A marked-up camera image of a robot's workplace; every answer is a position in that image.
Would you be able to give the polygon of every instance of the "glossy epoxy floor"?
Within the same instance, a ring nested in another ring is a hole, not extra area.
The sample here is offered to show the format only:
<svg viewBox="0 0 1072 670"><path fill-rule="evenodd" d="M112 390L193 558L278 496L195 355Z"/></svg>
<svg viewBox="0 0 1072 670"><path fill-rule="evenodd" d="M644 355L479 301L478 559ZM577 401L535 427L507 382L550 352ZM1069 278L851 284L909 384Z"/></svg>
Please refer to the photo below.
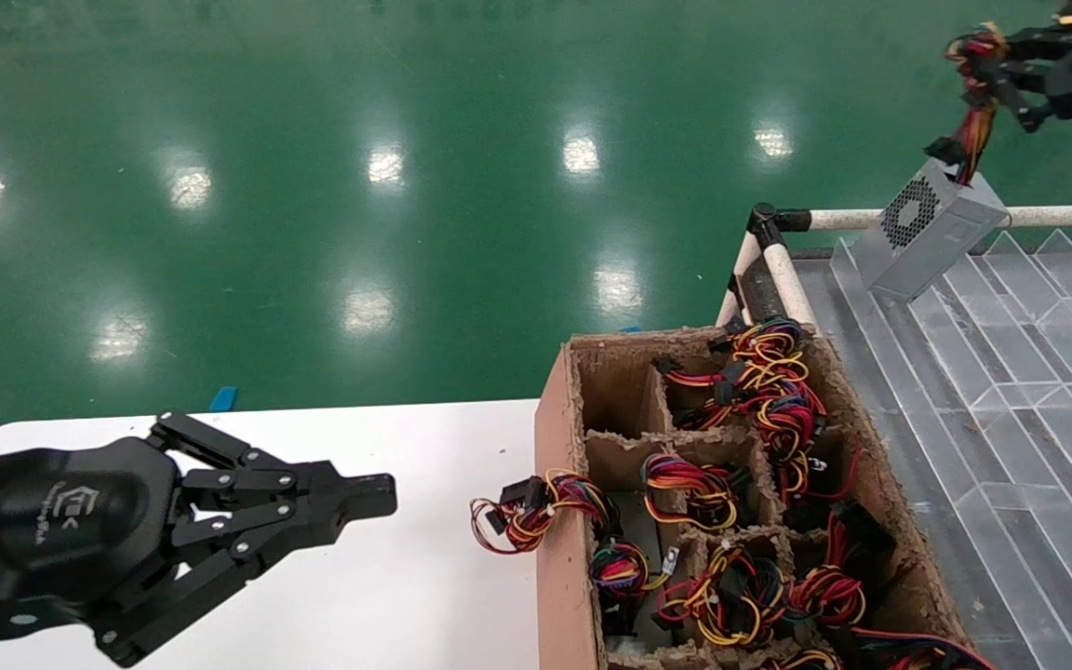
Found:
<svg viewBox="0 0 1072 670"><path fill-rule="evenodd" d="M881 207L944 43L1054 6L0 0L0 423L531 398L711 319L754 202ZM983 170L1071 204L1072 123Z"/></svg>

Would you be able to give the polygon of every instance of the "white table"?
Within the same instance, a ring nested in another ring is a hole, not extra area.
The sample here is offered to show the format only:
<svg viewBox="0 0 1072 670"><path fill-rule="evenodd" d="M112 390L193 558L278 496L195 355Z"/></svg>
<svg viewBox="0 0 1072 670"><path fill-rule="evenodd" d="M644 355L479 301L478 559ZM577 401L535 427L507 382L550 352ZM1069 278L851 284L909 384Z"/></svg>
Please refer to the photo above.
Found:
<svg viewBox="0 0 1072 670"><path fill-rule="evenodd" d="M536 400L199 415L286 462L390 472L394 517L286 556L144 670L535 670L536 561L481 550L468 503L533 473ZM152 416L0 428L0 455L101 447ZM179 458L181 467L199 467ZM89 628L0 643L0 670L108 670Z"/></svg>

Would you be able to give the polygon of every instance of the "blue object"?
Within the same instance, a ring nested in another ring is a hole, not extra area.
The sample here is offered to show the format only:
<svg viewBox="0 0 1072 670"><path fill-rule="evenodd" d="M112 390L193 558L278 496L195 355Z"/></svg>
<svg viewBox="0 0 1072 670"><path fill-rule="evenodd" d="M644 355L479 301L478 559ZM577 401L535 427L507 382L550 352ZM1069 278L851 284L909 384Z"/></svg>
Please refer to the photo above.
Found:
<svg viewBox="0 0 1072 670"><path fill-rule="evenodd" d="M238 398L237 386L223 386L218 389L218 394L213 396L213 402L209 403L210 412L229 412L235 407L235 399Z"/></svg>

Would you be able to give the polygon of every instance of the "silver power supply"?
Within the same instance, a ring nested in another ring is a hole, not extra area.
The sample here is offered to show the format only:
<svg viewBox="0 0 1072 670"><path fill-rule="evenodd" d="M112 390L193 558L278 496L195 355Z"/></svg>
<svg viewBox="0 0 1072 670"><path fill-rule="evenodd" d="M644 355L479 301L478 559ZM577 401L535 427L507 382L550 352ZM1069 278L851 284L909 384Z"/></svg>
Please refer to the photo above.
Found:
<svg viewBox="0 0 1072 670"><path fill-rule="evenodd" d="M872 292L905 301L920 296L1008 218L982 173L961 187L954 169L928 159L854 242L850 253Z"/></svg>

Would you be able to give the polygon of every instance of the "gripper logo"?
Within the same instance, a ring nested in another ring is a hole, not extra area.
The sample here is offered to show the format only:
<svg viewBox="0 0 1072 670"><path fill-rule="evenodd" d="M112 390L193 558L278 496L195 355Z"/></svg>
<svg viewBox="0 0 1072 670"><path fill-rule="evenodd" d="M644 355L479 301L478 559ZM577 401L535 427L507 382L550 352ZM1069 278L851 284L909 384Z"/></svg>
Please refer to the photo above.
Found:
<svg viewBox="0 0 1072 670"><path fill-rule="evenodd" d="M60 523L60 530L76 531L81 528L81 523L77 520L89 517L98 506L101 491L89 487L64 490L65 487L68 482L63 479L53 483L53 488L44 496L39 516L35 517L35 547L47 541L47 532L53 528L53 523Z"/></svg>

